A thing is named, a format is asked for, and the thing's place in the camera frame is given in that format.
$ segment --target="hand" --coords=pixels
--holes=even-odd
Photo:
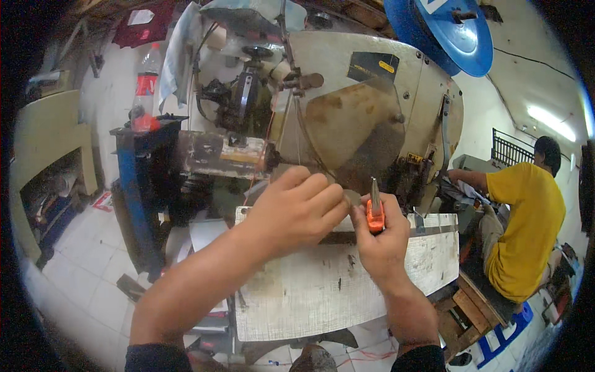
[[[364,207],[369,199],[369,194],[362,196],[362,205],[352,208],[351,221],[358,242],[359,259],[382,289],[385,283],[405,274],[405,252],[411,224],[401,213],[397,198],[380,193],[385,229],[377,236],[372,235],[368,230]]]
[[[458,169],[451,169],[448,171],[448,178],[450,179],[450,182],[455,185],[458,186],[459,183],[459,179],[460,179],[460,173]]]
[[[349,200],[337,183],[306,167],[289,168],[256,200],[239,226],[267,247],[267,259],[315,245],[349,213]]]

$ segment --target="ceiling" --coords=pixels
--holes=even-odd
[[[522,130],[527,126],[526,133],[535,137],[553,136],[565,155],[579,156],[580,146],[587,140],[587,127],[578,79],[554,31],[526,0],[482,3],[495,6],[503,19],[503,23],[488,21],[494,48],[501,49],[494,50],[488,77],[498,89],[516,128]],[[576,141],[569,141],[533,119],[527,113],[529,106],[540,107],[559,118],[575,133]]]

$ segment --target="red label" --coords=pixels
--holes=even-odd
[[[136,79],[136,95],[152,96],[155,94],[157,75],[139,75]]]

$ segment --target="plastic bottle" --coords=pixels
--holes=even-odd
[[[135,132],[148,132],[159,128],[159,120],[153,117],[153,96],[157,77],[161,71],[159,44],[153,43],[143,58],[136,79],[136,93],[130,110],[130,124]]]

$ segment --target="orange pliers handle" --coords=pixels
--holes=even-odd
[[[374,215],[372,213],[372,200],[368,200],[366,207],[366,218],[368,220],[368,228],[372,234],[379,234],[384,229],[384,206],[380,202],[380,214]]]

